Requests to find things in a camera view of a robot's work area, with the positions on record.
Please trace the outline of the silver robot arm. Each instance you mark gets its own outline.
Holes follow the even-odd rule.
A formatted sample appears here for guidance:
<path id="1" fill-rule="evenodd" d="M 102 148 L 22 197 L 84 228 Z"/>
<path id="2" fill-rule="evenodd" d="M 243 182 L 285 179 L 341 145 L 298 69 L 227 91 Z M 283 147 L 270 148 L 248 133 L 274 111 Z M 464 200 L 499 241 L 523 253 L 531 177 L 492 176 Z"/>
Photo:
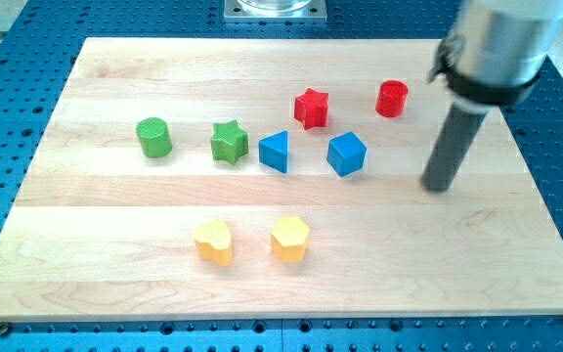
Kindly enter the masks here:
<path id="1" fill-rule="evenodd" d="M 563 25 L 563 0 L 467 0 L 440 42 L 429 79 L 443 74 L 453 109 L 484 115 L 523 102 Z"/>

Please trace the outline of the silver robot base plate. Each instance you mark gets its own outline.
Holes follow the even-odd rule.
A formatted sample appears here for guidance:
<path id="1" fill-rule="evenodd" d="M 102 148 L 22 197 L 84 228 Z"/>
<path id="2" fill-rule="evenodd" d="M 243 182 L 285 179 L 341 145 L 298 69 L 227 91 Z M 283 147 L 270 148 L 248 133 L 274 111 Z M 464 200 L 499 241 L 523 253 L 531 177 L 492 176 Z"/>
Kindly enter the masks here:
<path id="1" fill-rule="evenodd" d="M 325 0 L 225 0 L 225 22 L 325 22 Z"/>

